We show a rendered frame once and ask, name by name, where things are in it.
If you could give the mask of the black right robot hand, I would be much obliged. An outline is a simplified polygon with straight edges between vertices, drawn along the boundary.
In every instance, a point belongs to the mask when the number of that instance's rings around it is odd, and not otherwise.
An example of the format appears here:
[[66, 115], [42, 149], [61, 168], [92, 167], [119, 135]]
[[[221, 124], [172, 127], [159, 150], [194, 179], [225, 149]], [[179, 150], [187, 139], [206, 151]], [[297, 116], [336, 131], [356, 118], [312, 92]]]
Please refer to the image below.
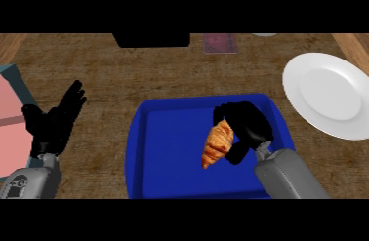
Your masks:
[[235, 136], [240, 139], [225, 155], [232, 165], [238, 165], [250, 150], [256, 150], [260, 145], [275, 140], [272, 124], [259, 110], [258, 106], [249, 102], [229, 102], [215, 109], [215, 125], [225, 120]]

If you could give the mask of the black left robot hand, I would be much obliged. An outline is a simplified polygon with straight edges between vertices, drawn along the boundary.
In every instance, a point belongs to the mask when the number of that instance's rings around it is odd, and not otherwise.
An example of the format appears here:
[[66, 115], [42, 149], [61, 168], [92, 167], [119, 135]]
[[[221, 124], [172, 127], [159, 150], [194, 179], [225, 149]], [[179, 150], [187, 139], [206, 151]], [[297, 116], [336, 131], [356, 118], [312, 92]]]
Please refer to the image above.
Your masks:
[[83, 82], [77, 80], [60, 105], [52, 107], [48, 112], [44, 112], [35, 104], [24, 105], [27, 130], [33, 135], [32, 158], [39, 159], [46, 153], [60, 155], [64, 152], [86, 101]]

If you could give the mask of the golden brown croissant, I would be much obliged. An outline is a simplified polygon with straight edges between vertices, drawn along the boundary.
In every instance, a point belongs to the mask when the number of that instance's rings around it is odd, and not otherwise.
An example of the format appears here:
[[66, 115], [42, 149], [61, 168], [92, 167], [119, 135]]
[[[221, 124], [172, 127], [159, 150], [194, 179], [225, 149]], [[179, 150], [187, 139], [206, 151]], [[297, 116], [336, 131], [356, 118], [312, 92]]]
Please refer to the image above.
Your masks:
[[213, 127], [206, 141], [203, 168], [207, 169], [229, 153], [234, 145], [234, 130], [222, 120]]

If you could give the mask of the blue tray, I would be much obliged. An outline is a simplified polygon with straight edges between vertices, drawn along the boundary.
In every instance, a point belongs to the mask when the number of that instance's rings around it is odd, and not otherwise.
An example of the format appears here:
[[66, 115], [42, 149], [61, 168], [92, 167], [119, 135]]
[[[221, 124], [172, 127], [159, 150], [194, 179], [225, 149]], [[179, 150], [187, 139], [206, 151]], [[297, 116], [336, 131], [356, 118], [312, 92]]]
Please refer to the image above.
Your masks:
[[274, 100], [246, 94], [145, 101], [132, 121], [126, 151], [126, 183], [134, 199], [268, 199], [250, 153], [238, 165], [225, 159], [203, 167], [206, 139], [215, 125], [215, 107], [255, 103], [275, 134], [271, 150], [293, 148], [289, 127]]

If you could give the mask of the white plate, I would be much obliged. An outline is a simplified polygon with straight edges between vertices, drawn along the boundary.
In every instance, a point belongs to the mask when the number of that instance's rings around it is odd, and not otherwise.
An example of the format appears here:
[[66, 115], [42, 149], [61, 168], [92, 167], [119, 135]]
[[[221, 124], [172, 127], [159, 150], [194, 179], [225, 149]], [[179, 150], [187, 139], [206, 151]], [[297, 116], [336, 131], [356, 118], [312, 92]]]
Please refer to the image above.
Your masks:
[[296, 111], [322, 132], [369, 140], [369, 76], [348, 60], [325, 53], [296, 56], [283, 86]]

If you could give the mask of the pink and teal block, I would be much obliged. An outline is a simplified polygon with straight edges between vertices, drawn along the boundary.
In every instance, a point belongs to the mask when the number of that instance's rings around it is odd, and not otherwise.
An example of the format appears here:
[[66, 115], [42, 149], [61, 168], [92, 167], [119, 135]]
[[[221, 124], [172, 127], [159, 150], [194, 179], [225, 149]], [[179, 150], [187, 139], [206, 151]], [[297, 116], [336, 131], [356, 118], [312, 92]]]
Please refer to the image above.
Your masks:
[[36, 104], [36, 100], [21, 71], [14, 64], [0, 65], [0, 181], [18, 169], [33, 166], [26, 104]]

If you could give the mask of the purple book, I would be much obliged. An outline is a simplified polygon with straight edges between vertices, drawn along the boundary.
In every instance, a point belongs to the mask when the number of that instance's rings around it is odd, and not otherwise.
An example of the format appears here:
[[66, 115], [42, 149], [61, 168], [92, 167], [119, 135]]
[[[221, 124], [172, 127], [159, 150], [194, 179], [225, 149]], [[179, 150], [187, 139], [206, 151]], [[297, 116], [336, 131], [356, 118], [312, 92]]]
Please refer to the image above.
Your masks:
[[237, 54], [237, 38], [232, 33], [206, 33], [204, 49], [207, 54]]

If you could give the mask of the black box appliance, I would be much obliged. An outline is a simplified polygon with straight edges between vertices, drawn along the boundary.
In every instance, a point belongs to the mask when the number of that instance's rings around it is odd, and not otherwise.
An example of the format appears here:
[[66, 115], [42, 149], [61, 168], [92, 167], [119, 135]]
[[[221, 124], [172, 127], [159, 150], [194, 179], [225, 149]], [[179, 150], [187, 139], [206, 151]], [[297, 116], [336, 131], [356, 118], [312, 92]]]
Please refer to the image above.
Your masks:
[[190, 33], [129, 34], [114, 33], [116, 42], [122, 48], [168, 48], [188, 47]]

